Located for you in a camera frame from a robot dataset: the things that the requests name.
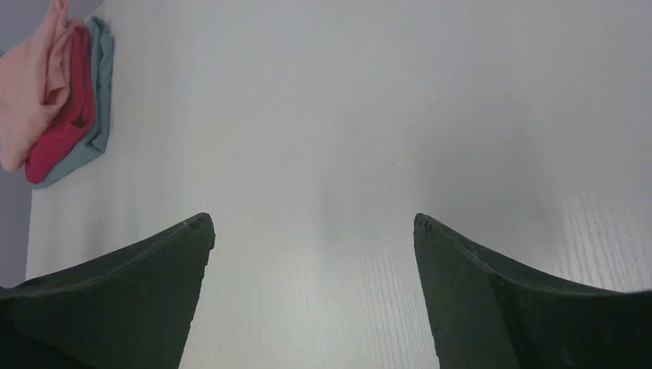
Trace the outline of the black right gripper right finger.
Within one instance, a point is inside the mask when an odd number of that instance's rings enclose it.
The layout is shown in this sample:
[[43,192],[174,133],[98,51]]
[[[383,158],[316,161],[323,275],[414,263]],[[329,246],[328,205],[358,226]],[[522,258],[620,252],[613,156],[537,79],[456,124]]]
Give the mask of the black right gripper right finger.
[[649,368],[651,293],[539,271],[414,218],[414,253],[442,368]]

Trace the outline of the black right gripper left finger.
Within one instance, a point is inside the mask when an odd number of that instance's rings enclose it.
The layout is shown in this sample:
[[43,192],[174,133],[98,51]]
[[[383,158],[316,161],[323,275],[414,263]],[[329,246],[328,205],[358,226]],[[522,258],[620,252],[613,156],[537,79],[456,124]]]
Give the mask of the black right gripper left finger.
[[215,245],[197,214],[1,291],[3,368],[177,368]]

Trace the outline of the salmon pink t-shirt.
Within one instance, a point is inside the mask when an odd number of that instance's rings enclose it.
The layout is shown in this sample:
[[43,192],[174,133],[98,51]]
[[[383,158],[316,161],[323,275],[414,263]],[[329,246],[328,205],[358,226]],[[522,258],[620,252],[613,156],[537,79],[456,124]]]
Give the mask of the salmon pink t-shirt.
[[70,92],[72,35],[84,27],[56,0],[33,35],[1,56],[1,166],[18,171]]

